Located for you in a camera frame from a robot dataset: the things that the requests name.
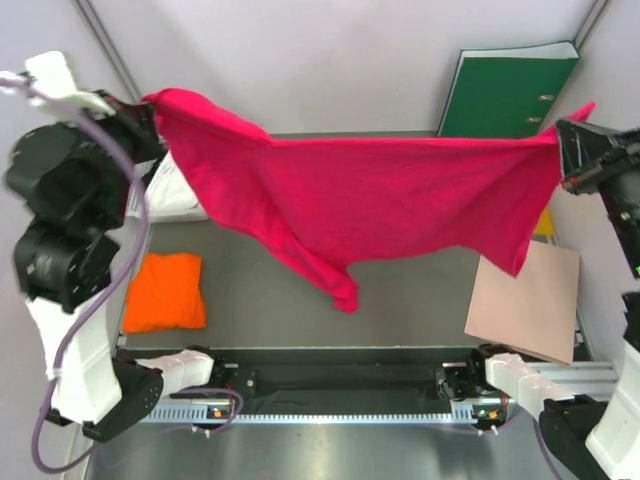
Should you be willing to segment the pink t shirt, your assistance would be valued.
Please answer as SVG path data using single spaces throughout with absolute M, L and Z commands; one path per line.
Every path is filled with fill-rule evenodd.
M 147 96 L 207 215 L 352 313 L 350 265 L 474 250 L 517 275 L 561 181 L 554 128 L 524 139 L 282 140 L 204 96 Z

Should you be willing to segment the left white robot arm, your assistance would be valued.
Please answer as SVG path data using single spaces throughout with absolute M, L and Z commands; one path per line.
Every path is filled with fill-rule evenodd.
M 20 290 L 45 351 L 55 387 L 46 419 L 79 424 L 105 443 L 147 417 L 164 397 L 195 387 L 216 396 L 225 370 L 200 349 L 142 361 L 112 356 L 106 301 L 130 181 L 112 155 L 69 120 L 22 136 L 12 149 L 7 187 L 32 221 L 15 245 Z

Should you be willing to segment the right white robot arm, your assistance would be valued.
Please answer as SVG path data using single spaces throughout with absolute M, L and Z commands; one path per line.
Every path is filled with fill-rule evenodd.
M 639 132 L 569 119 L 555 124 L 562 187 L 573 195 L 599 194 L 632 275 L 639 274 Z M 507 394 L 533 419 L 545 456 L 579 479 L 639 476 L 639 295 L 626 307 L 624 365 L 609 401 L 573 394 L 532 369 L 503 346 L 472 350 L 467 384 L 476 394 Z

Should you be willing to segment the white t shirt in basket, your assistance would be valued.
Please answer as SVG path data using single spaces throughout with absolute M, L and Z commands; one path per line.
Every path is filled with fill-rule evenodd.
M 194 191 L 170 153 L 160 162 L 146 196 L 153 214 L 189 210 L 199 205 Z

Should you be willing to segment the yellow folder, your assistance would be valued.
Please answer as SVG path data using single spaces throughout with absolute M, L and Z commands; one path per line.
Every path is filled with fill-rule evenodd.
M 549 207 L 546 207 L 541 213 L 534 229 L 535 236 L 553 237 L 555 229 L 553 219 Z

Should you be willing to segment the orange folded t shirt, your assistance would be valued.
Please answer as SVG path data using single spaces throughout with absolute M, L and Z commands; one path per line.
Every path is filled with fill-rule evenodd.
M 129 284 L 122 330 L 126 334 L 207 326 L 200 290 L 202 258 L 191 253 L 144 256 Z

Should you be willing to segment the beige paper folder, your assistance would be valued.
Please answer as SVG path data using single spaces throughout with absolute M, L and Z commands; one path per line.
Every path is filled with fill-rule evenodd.
M 573 362 L 578 252 L 532 241 L 516 277 L 479 261 L 465 333 L 549 362 Z

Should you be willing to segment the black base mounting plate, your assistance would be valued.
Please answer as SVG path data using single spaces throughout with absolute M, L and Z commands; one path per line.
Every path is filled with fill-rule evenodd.
M 416 390 L 456 401 L 500 397 L 494 389 L 472 386 L 460 373 L 447 380 L 437 367 L 429 364 L 245 364 L 214 373 L 208 385 L 231 387 L 254 396 L 280 390 Z

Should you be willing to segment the aluminium rail frame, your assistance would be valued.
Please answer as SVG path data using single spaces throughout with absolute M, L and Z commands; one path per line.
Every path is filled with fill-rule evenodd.
M 460 354 L 225 351 L 214 373 L 248 364 L 437 367 L 470 380 Z M 244 400 L 231 423 L 207 395 L 178 396 L 168 418 L 141 423 L 101 447 L 88 479 L 551 479 L 532 417 L 513 398 L 453 400 L 416 390 L 280 390 Z

